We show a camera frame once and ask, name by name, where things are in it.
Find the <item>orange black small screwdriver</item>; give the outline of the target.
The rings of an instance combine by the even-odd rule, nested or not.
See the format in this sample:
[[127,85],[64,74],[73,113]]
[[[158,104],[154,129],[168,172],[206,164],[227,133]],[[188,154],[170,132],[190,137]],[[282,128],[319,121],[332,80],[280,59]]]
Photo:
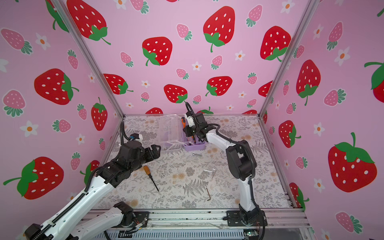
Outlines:
[[183,130],[185,130],[187,127],[187,120],[185,117],[182,117],[182,125],[183,125]]

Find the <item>purple plastic tool box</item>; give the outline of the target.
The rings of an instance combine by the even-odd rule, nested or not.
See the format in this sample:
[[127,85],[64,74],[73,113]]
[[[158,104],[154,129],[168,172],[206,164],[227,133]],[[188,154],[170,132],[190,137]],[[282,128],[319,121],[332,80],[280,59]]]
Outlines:
[[185,150],[187,152],[202,151],[206,148],[205,143],[194,144],[190,137],[183,131],[182,117],[179,115],[164,115],[160,117],[158,128],[158,141],[162,152],[171,153]]

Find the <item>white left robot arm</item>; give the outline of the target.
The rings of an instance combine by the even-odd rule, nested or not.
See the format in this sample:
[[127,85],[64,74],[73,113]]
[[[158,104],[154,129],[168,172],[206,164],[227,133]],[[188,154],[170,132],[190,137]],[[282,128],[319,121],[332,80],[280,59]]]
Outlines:
[[161,156],[161,146],[144,148],[132,140],[124,143],[118,155],[110,162],[92,171],[86,187],[43,224],[32,224],[25,231],[28,240],[91,240],[112,227],[129,227],[138,224],[134,210],[125,202],[81,224],[83,217],[108,193],[144,164]]

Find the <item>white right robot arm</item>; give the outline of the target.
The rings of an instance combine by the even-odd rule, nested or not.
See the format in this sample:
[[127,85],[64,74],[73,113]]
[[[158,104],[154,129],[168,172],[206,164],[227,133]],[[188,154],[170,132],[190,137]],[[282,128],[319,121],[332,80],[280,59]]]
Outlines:
[[200,142],[215,145],[226,153],[230,173],[239,181],[239,209],[244,222],[250,222],[261,214],[253,193],[253,178],[257,162],[246,140],[235,141],[220,133],[221,126],[208,124],[203,113],[185,114],[188,125],[183,128],[187,137],[196,137]]

